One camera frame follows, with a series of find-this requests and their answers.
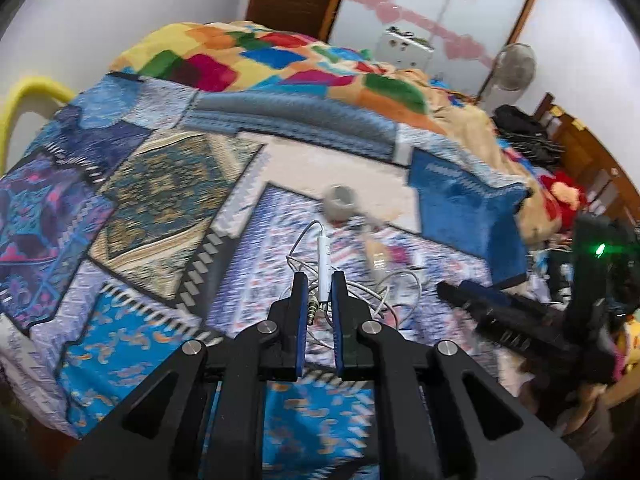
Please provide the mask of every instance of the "triangular cutout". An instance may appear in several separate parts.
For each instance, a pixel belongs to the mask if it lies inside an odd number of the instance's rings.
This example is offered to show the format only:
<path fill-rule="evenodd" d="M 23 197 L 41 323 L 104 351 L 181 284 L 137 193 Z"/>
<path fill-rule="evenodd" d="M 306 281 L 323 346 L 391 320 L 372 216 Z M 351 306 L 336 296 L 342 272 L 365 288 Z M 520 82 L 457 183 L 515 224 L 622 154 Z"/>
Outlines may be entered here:
<path fill-rule="evenodd" d="M 466 392 L 476 410 L 482 433 L 488 440 L 497 440 L 522 427 L 522 420 L 473 374 L 462 377 Z"/>
<path fill-rule="evenodd" d="M 132 433 L 155 438 L 177 383 L 176 372 L 167 374 L 127 413 L 122 421 L 122 427 Z"/>

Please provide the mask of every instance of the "folded blue fabric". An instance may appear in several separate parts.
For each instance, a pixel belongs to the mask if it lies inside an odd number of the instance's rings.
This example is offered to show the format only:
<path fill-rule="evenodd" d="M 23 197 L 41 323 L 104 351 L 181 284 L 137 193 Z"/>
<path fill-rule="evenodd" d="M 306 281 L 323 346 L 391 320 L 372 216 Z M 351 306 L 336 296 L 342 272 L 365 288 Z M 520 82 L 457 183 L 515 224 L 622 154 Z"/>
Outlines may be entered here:
<path fill-rule="evenodd" d="M 494 285 L 524 280 L 527 252 L 513 215 L 526 186 L 488 186 L 424 150 L 413 151 L 408 183 L 418 190 L 425 238 L 484 258 Z"/>

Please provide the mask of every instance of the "silver screw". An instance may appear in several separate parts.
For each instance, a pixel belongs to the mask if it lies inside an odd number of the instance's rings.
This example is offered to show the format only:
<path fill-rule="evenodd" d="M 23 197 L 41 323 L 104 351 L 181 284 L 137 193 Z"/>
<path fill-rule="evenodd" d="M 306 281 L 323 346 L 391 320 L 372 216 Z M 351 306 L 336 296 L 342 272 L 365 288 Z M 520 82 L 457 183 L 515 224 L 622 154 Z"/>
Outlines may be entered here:
<path fill-rule="evenodd" d="M 382 330 L 382 325 L 377 321 L 365 321 L 362 324 L 362 330 L 367 334 L 377 334 Z"/>
<path fill-rule="evenodd" d="M 192 339 L 182 343 L 182 351 L 187 355 L 196 355 L 202 348 L 202 343 L 197 339 Z"/>
<path fill-rule="evenodd" d="M 258 332 L 261 334 L 273 334 L 278 329 L 275 321 L 266 319 L 258 323 Z"/>
<path fill-rule="evenodd" d="M 458 351 L 458 345 L 456 345 L 453 341 L 449 341 L 448 339 L 440 341 L 437 348 L 438 352 L 443 355 L 453 355 Z"/>

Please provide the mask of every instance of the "yellow sticky note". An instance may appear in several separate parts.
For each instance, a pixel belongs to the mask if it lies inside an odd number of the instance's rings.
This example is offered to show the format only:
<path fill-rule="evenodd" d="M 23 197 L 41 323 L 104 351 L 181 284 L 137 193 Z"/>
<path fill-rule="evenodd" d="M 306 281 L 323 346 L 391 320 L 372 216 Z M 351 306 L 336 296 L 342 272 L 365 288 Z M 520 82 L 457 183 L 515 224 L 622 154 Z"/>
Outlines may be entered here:
<path fill-rule="evenodd" d="M 551 110 L 549 110 L 549 113 L 553 115 L 553 117 L 561 117 L 564 115 L 564 110 L 562 110 L 558 105 L 553 105 Z"/>
<path fill-rule="evenodd" d="M 572 123 L 572 125 L 575 126 L 575 129 L 580 132 L 586 128 L 586 126 L 582 124 L 578 119 L 574 119 L 574 122 Z"/>

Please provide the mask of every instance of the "wooden headboard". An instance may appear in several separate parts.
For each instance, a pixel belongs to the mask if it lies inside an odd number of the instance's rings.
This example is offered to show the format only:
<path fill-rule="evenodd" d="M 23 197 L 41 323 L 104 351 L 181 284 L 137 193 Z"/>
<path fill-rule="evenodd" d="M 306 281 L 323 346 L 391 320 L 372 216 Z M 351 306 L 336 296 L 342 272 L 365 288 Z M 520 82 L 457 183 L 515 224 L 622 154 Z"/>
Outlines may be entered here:
<path fill-rule="evenodd" d="M 549 137 L 565 148 L 565 172 L 586 190 L 588 209 L 635 226 L 640 222 L 640 194 L 618 162 L 578 119 L 547 93 L 533 117 Z"/>

